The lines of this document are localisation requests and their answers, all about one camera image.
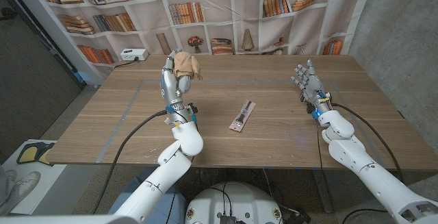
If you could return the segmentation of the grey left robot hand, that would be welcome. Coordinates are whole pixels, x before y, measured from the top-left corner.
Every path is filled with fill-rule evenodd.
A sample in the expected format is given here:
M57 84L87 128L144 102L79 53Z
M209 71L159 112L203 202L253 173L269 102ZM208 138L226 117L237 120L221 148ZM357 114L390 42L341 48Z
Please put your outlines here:
M175 65L174 58L179 52L182 52L182 48L175 49L168 55L166 63L162 69L162 78L160 82L162 97L165 100L166 105L175 110L184 109L182 94L187 93L191 85L190 76L184 75L177 78L173 73Z

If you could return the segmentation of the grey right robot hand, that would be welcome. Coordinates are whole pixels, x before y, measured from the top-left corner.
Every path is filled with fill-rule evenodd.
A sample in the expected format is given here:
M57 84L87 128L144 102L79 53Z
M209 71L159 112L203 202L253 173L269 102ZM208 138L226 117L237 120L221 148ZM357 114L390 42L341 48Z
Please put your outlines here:
M299 64L295 68L295 73L296 77L291 77L291 79L301 89L300 100L312 105L321 114L331 110L329 98L315 73L312 61L307 60L307 67Z

